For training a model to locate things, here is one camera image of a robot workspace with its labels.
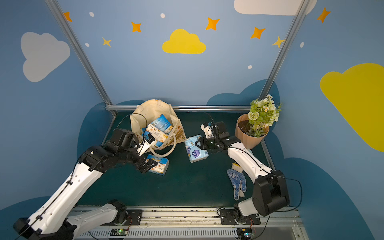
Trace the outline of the light blue tissue pack purple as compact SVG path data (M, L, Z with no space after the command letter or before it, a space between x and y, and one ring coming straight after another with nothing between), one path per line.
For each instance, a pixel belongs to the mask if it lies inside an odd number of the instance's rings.
M195 142L198 141L201 137L201 135L197 135L189 137L185 140L186 151L189 157L189 161L191 163L195 163L207 159L209 157L209 153L207 150L201 150L195 145Z

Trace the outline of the tissue pack cream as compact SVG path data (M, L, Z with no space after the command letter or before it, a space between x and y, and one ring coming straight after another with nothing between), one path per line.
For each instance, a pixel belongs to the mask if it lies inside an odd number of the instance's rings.
M152 124L149 124L146 130L144 131L144 138L146 140L150 139L149 134L151 134L152 137L157 141L157 143L155 144L157 148L160 148L167 141L167 138L168 138L167 134L160 131L158 128L156 128Z
M152 167L151 169L149 169L148 172L158 174L161 176L164 176L166 174L166 171L167 171L168 166L170 164L168 159L156 157L154 155L149 154L147 156L146 162L148 162L149 160L153 160L153 161L157 162L158 164L156 166Z

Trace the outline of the beige canvas tote bag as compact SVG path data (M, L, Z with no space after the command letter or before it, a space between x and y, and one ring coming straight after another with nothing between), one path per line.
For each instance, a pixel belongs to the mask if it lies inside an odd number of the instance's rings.
M176 148L176 144L187 138L181 120L172 106L161 100L148 100L138 105L130 115L131 130L139 141L148 141L154 137L152 144L145 143L142 152L152 153L165 158Z

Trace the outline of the tissue pack cream top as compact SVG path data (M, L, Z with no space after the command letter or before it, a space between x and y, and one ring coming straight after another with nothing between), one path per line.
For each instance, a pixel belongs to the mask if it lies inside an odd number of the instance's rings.
M158 128L156 128L152 124L149 124L146 130L144 131L144 138L146 140L150 139L149 134L151 134L152 137L157 141L157 143L155 144L157 148L160 148L167 141L167 138L168 138L167 134L160 131Z

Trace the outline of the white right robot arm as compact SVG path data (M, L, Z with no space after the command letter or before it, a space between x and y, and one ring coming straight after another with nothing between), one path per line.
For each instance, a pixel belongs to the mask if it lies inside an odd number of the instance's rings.
M196 141L197 147L202 150L227 152L254 184L252 197L234 207L236 223L243 225L249 216L255 214L266 217L290 204L284 174L272 170L254 157L241 140L228 133L224 122L205 122L201 125L201 129L205 136Z

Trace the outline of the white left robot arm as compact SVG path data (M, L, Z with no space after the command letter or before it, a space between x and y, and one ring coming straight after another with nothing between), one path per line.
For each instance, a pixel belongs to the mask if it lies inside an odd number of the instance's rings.
M73 240L103 224L125 224L129 218L127 207L117 200L77 217L69 217L68 214L107 170L119 164L132 164L145 173L156 166L157 162L147 160L144 155L155 144L152 135L140 142L135 133L115 129L106 143L88 148L49 200L30 217L18 219L13 225L14 230L27 240Z

